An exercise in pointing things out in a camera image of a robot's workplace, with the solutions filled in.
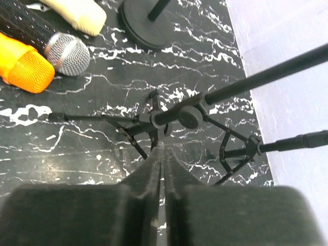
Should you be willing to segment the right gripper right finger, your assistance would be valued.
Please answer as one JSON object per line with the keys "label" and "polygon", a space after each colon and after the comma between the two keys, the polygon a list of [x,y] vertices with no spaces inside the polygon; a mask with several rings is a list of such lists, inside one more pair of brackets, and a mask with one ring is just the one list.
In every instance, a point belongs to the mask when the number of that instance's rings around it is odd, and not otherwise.
{"label": "right gripper right finger", "polygon": [[286,186],[207,185],[161,148],[168,245],[326,245],[304,195]]}

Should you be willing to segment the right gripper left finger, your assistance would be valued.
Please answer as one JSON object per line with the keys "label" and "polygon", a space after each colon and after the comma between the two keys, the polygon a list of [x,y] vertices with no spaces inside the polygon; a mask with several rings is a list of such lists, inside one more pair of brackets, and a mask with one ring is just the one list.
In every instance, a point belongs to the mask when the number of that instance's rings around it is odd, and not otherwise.
{"label": "right gripper left finger", "polygon": [[1,209],[1,245],[156,245],[163,149],[117,184],[24,184]]}

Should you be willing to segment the silver mesh studio microphone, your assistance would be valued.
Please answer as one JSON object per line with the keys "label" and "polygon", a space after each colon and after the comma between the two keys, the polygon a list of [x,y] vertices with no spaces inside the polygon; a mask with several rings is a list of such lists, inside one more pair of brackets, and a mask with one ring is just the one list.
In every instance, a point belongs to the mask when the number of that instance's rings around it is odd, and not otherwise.
{"label": "silver mesh studio microphone", "polygon": [[20,1],[1,1],[1,31],[37,49],[66,76],[80,76],[89,66],[90,52],[80,38],[55,29]]}

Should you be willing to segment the orange microphone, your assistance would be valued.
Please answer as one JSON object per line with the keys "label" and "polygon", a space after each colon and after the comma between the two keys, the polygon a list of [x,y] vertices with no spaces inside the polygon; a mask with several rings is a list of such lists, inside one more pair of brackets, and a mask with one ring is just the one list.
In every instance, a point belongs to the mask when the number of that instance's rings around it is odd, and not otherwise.
{"label": "orange microphone", "polygon": [[1,78],[5,83],[38,94],[54,75],[53,66],[35,48],[1,34]]}

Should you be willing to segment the cream mic round stand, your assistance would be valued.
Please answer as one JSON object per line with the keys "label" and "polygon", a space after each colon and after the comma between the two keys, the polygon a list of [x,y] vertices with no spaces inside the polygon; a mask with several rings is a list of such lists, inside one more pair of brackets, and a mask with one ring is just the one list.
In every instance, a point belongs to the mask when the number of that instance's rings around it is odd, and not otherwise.
{"label": "cream mic round stand", "polygon": [[118,20],[128,38],[145,50],[159,51],[172,43],[173,28],[165,13],[169,1],[124,0]]}

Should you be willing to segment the cream microphone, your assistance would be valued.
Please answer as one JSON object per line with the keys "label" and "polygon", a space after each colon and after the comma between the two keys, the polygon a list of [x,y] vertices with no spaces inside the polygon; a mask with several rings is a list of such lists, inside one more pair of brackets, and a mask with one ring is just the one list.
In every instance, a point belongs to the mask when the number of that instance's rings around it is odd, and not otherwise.
{"label": "cream microphone", "polygon": [[75,30],[89,36],[98,36],[106,22],[107,14],[95,1],[41,0],[53,9]]}

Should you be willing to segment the black tripod mic stand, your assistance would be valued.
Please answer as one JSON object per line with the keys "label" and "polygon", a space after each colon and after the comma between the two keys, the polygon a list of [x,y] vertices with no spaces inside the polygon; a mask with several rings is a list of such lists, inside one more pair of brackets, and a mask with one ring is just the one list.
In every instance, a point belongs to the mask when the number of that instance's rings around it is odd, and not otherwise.
{"label": "black tripod mic stand", "polygon": [[[223,142],[219,150],[219,161],[226,171],[226,175],[223,176],[216,185],[221,185],[230,179],[236,172],[243,168],[247,163],[253,162],[255,155],[261,155],[266,152],[274,151],[290,151],[298,149],[311,149],[327,145],[327,130],[312,132],[307,134],[297,135],[291,138],[285,138],[272,143],[262,143],[259,138],[251,136],[249,138],[240,138],[245,144],[244,148],[236,150],[226,150],[231,131],[227,131],[224,135]],[[229,158],[242,157],[243,159],[239,161],[239,164],[231,168],[227,163]]]}

